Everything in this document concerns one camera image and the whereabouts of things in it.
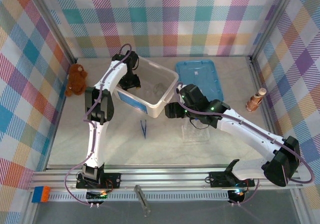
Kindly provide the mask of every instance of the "blue block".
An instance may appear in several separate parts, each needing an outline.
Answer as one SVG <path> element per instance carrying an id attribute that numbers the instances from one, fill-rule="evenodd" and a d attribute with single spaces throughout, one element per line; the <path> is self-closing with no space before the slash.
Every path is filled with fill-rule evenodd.
<path id="1" fill-rule="evenodd" d="M 44 187 L 35 187 L 32 197 L 32 203 L 40 203 Z"/>

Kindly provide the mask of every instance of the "teddy bear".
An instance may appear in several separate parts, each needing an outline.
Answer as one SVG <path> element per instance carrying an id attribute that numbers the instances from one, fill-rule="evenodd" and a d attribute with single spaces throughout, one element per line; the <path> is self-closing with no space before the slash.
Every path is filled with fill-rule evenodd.
<path id="1" fill-rule="evenodd" d="M 80 64 L 73 64 L 69 70 L 68 84 L 66 85 L 65 95 L 70 97 L 72 93 L 81 95 L 86 90 L 86 77 L 88 73 L 85 72 L 84 67 Z"/>

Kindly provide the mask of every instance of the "blue tray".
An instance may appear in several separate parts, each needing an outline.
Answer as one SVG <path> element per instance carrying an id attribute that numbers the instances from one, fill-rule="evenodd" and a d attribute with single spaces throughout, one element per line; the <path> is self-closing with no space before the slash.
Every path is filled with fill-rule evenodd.
<path id="1" fill-rule="evenodd" d="M 181 61 L 175 65 L 179 81 L 198 86 L 209 101 L 224 100 L 215 64 L 211 60 Z"/>

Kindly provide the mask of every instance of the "plaid wall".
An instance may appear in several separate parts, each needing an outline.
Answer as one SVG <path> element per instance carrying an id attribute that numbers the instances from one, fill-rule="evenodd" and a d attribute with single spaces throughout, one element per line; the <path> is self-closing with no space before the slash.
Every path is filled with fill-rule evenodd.
<path id="1" fill-rule="evenodd" d="M 0 0 L 0 224 L 44 164 L 69 62 L 32 0 Z"/>
<path id="2" fill-rule="evenodd" d="M 45 0 L 76 57 L 249 55 L 279 0 Z"/>
<path id="3" fill-rule="evenodd" d="M 320 214 L 320 0 L 291 0 L 258 62 L 277 129 L 315 172 L 307 195 Z"/>

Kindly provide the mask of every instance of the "white table surface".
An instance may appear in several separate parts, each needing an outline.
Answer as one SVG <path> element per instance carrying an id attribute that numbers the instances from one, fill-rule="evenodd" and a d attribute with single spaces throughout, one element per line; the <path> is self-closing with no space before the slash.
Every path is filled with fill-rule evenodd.
<path id="1" fill-rule="evenodd" d="M 255 93 L 250 71 L 244 57 L 162 57 L 149 60 L 174 70 L 182 60 L 211 59 L 221 82 L 224 102 L 240 115 L 266 128 L 262 111 L 249 113 L 246 102 Z M 108 69 L 111 59 L 79 59 L 88 72 L 87 85 L 95 85 Z M 210 140 L 186 143 L 182 140 L 183 119 L 168 119 L 165 112 L 152 118 L 112 96 L 114 116 L 102 135 L 105 163 L 111 165 L 228 164 L 233 159 L 250 160 L 261 155 L 236 137 L 209 127 Z M 87 154 L 89 126 L 82 122 L 85 95 L 66 98 L 58 130 L 53 142 L 49 165 L 78 164 Z M 146 139 L 140 120 L 147 120 Z"/>

